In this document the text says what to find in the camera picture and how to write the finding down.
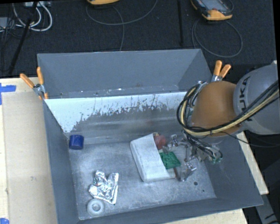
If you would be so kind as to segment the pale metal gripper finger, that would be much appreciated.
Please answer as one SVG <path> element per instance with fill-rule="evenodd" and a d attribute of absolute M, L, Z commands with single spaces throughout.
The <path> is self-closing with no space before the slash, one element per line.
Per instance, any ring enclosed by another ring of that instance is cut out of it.
<path fill-rule="evenodd" d="M 173 134 L 169 137 L 167 147 L 168 149 L 178 149 L 183 147 L 183 138 L 181 136 L 178 136 L 176 134 Z"/>
<path fill-rule="evenodd" d="M 195 171 L 197 167 L 193 166 L 190 162 L 185 163 L 184 166 L 179 168 L 178 180 L 186 181 L 188 177 L 190 177 Z"/>

